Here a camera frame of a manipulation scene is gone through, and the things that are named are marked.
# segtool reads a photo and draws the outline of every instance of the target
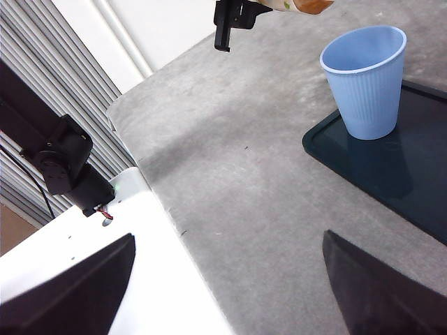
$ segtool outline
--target white platform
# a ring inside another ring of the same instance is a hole
[[[7,301],[51,279],[128,232],[135,236],[131,279],[109,334],[232,334],[169,215],[132,167],[112,180],[115,217],[85,218],[72,207],[0,258]]]

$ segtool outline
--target dark tray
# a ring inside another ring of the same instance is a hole
[[[404,81],[396,129],[350,136],[339,111],[302,139],[308,154],[447,245],[447,93]]]

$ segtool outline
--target cup rim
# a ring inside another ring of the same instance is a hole
[[[331,68],[331,67],[327,66],[324,63],[323,55],[325,54],[326,50],[332,44],[334,44],[336,41],[338,41],[339,39],[341,39],[341,38],[343,38],[343,37],[345,37],[347,35],[354,34],[354,33],[358,32],[358,31],[361,31],[361,30],[374,29],[374,28],[379,28],[379,27],[386,27],[386,28],[389,28],[389,29],[392,29],[392,30],[396,30],[396,31],[398,31],[402,35],[402,38],[403,38],[402,45],[400,46],[398,51],[396,51],[394,54],[389,56],[387,59],[384,59],[383,61],[380,61],[379,63],[373,64],[373,65],[368,66],[366,68],[356,68],[354,70],[337,70],[335,68]],[[392,61],[393,59],[397,58],[401,53],[403,53],[405,47],[406,47],[406,34],[403,32],[403,30],[401,30],[401,29],[399,29],[397,27],[388,26],[388,25],[385,25],[385,24],[378,25],[378,26],[368,26],[368,27],[363,27],[363,28],[359,28],[359,29],[354,29],[354,30],[348,31],[347,33],[344,33],[344,34],[338,36],[336,39],[334,39],[332,42],[330,42],[328,45],[326,45],[326,47],[323,49],[323,51],[320,54],[320,64],[321,64],[321,67],[323,69],[325,69],[326,71],[331,72],[331,73],[340,74],[340,75],[350,75],[350,74],[355,74],[355,73],[361,73],[361,72],[366,72],[366,71],[378,68],[379,66],[382,66],[382,65]]]

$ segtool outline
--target blue plastic cup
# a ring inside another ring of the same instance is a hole
[[[404,70],[405,33],[365,27],[333,40],[320,63],[348,132],[375,140],[396,127]]]

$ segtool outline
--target metal shutter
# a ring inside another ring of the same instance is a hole
[[[58,114],[69,114],[94,141],[89,162],[106,178],[134,166],[110,131],[105,111],[120,92],[50,0],[1,2],[1,58]],[[1,134],[2,145],[42,186],[42,176],[19,157],[20,148]],[[34,183],[1,154],[1,197],[44,225],[51,218]],[[71,206],[50,196],[54,213]]]

